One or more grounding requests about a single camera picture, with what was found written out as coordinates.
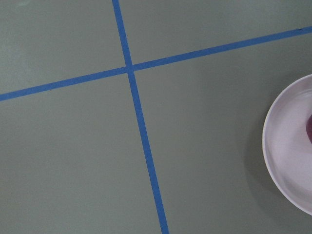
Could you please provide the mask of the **pink plate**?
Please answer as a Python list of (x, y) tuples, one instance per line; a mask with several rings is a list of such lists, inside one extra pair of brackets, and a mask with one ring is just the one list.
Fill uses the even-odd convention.
[(302, 77), (274, 100), (262, 131), (267, 170), (279, 191), (294, 206), (312, 213), (312, 142), (307, 124), (312, 116), (312, 77)]

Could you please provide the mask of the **red apple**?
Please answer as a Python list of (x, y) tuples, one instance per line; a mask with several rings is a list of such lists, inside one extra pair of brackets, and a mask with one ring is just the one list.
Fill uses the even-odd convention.
[(306, 122), (306, 133), (310, 143), (312, 143), (312, 115), (310, 115)]

